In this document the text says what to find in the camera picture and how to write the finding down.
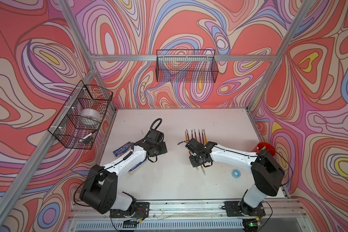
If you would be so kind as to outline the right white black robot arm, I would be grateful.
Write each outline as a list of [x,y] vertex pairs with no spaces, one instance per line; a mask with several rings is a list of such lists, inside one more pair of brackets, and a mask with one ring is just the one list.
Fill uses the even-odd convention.
[[187,141],[185,147],[191,153],[189,160],[194,168],[201,165],[206,168],[207,163],[212,166],[215,162],[221,162],[252,174],[251,187],[237,204],[242,215],[256,214],[267,196],[277,196],[285,171],[269,151],[244,152],[210,141],[204,145],[194,138]]

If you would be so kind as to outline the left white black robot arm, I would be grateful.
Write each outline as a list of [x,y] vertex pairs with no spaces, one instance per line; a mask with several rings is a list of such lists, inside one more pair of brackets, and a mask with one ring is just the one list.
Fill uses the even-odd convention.
[[94,165],[83,184],[79,199],[101,214],[118,211],[130,217],[137,210],[136,198],[118,192],[118,180],[146,160],[156,162],[167,153],[164,133],[150,129],[146,136],[130,145],[128,152],[104,166]]

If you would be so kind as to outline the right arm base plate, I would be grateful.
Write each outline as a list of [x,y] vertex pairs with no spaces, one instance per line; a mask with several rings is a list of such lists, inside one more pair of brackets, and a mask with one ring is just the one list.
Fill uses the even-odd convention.
[[226,201],[221,209],[226,211],[228,217],[262,218],[266,215],[262,202],[256,208],[252,208],[244,201]]

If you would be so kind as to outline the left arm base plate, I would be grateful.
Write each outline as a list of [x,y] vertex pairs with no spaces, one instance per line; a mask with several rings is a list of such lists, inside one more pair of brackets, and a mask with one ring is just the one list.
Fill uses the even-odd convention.
[[146,218],[149,216],[150,203],[137,202],[133,203],[126,211],[112,209],[110,211],[111,218]]

